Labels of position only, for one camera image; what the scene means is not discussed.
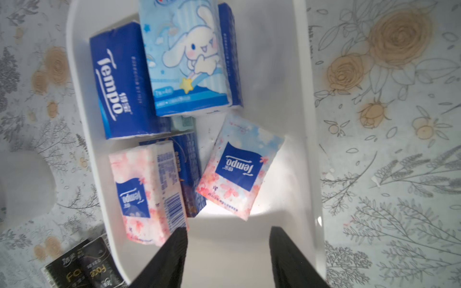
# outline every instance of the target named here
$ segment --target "yellow star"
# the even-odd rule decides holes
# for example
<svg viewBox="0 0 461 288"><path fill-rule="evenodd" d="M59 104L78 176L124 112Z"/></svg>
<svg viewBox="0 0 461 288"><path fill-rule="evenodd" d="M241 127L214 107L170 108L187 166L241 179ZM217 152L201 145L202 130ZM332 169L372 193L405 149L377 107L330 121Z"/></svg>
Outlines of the yellow star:
<svg viewBox="0 0 461 288"><path fill-rule="evenodd" d="M194 87L192 87L192 79L183 78L183 82L181 83L181 85L179 85L179 88L184 90L186 94L194 90Z"/></svg>

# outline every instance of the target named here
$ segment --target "cartoon bunny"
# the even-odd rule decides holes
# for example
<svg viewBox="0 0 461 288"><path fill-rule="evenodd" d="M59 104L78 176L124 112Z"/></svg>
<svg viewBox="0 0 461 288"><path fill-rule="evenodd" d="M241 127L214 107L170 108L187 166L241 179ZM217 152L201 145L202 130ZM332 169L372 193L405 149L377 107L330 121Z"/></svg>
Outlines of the cartoon bunny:
<svg viewBox="0 0 461 288"><path fill-rule="evenodd" d="M186 55L187 67L192 71L188 76L189 79L195 78L200 73L211 76L217 67L221 67L211 10L207 6L199 6L197 15L205 21L206 25L197 25L181 35L162 57L166 67L175 67Z"/></svg>

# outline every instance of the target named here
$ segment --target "blue tempo label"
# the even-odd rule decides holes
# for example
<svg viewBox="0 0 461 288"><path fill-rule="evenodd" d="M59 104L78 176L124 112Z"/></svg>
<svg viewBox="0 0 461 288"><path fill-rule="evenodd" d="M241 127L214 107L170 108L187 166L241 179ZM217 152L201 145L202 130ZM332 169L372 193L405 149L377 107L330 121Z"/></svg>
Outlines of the blue tempo label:
<svg viewBox="0 0 461 288"><path fill-rule="evenodd" d="M258 153L235 148L227 142L216 173L251 191L262 167L260 160L261 155Z"/></svg>
<svg viewBox="0 0 461 288"><path fill-rule="evenodd" d="M133 178L125 183L116 183L118 200L125 216L150 218L144 184L139 178Z"/></svg>
<svg viewBox="0 0 461 288"><path fill-rule="evenodd" d="M171 131L155 114L141 27L131 22L90 39L106 138Z"/></svg>

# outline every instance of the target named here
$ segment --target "pink tissue pack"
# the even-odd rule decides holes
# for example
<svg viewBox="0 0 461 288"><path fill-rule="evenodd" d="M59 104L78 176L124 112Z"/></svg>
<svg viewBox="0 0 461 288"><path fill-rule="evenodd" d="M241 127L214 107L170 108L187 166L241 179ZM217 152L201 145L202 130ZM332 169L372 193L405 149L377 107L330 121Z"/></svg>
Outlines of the pink tissue pack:
<svg viewBox="0 0 461 288"><path fill-rule="evenodd" d="M128 238L162 246L178 227L186 227L186 211L171 141L109 155Z"/></svg>
<svg viewBox="0 0 461 288"><path fill-rule="evenodd" d="M196 191L248 220L264 176L283 142L284 138L228 114Z"/></svg>

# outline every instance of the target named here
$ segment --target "tissue pack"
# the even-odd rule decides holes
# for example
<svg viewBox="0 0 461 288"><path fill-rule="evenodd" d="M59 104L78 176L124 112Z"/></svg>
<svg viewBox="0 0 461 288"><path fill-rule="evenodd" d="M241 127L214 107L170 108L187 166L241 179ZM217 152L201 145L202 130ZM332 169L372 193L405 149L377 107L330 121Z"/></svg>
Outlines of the tissue pack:
<svg viewBox="0 0 461 288"><path fill-rule="evenodd" d="M177 227L188 227L172 141L110 154L128 238L162 246Z"/></svg>
<svg viewBox="0 0 461 288"><path fill-rule="evenodd" d="M247 220L284 139L230 113L196 191Z"/></svg>
<svg viewBox="0 0 461 288"><path fill-rule="evenodd" d="M195 217L207 204L205 197L195 192L201 176L195 132L189 131L167 138L152 139L140 142L139 145L148 145L169 140L173 141L179 182L183 191L187 217Z"/></svg>
<svg viewBox="0 0 461 288"><path fill-rule="evenodd" d="M232 106L243 107L242 87L238 70L237 41L235 35L235 19L231 8L226 3L218 5L221 35L223 37L224 56L226 59L227 76L232 94Z"/></svg>
<svg viewBox="0 0 461 288"><path fill-rule="evenodd" d="M170 119L155 115L140 25L98 34L90 46L106 138L170 132Z"/></svg>
<svg viewBox="0 0 461 288"><path fill-rule="evenodd" d="M139 0L157 115L203 115L232 106L219 16L216 0Z"/></svg>
<svg viewBox="0 0 461 288"><path fill-rule="evenodd" d="M107 234L104 233L83 246L78 262L93 288L128 287L115 266Z"/></svg>

